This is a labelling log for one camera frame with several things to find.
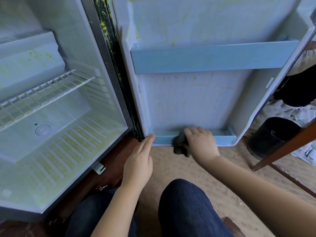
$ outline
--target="dark blue jeans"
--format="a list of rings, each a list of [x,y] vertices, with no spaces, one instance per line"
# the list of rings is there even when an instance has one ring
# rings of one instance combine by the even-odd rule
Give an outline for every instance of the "dark blue jeans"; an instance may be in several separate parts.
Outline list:
[[[108,207],[115,190],[89,196],[73,212],[65,237],[89,237]],[[184,180],[173,180],[163,191],[158,209],[163,237],[234,237],[205,193]],[[132,218],[128,237],[137,236]]]

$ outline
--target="metal bracket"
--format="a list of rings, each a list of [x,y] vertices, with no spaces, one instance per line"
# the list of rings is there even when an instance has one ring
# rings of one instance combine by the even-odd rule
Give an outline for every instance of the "metal bracket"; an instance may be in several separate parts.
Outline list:
[[[100,162],[93,168],[95,172],[97,172],[98,175],[101,175],[105,171],[106,167],[104,167],[103,164]]]

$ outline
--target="beige floor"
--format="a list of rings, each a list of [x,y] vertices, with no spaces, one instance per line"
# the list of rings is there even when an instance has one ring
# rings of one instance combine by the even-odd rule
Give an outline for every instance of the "beige floor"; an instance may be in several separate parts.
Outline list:
[[[220,153],[249,171],[247,161],[257,161],[249,154],[243,141],[234,147],[220,148]],[[204,190],[219,216],[231,218],[246,237],[274,236],[238,196],[199,167],[192,158],[173,154],[171,147],[153,147],[151,155],[154,163],[153,174],[141,193],[136,213],[140,237],[161,236],[157,216],[160,195],[164,188],[177,178],[186,179]],[[316,205],[316,199],[271,167],[264,167],[256,174]]]

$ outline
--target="white cloth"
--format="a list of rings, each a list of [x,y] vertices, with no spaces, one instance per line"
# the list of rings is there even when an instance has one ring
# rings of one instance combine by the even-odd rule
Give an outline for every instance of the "white cloth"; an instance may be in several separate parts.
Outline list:
[[[316,49],[304,51],[298,58],[288,75],[295,75],[316,65]],[[316,117],[316,100],[304,107],[292,107],[282,100],[274,100],[272,97],[264,106],[257,118],[251,124],[245,136],[251,136],[270,117],[283,117],[297,123],[300,127],[305,127]],[[293,151],[291,155],[316,166],[316,140]]]

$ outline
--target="wire shelf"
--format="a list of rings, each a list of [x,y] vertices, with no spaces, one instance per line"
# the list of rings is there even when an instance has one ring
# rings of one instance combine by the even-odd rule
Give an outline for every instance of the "wire shelf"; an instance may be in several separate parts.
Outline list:
[[[72,70],[0,104],[0,131],[93,80],[95,76]]]

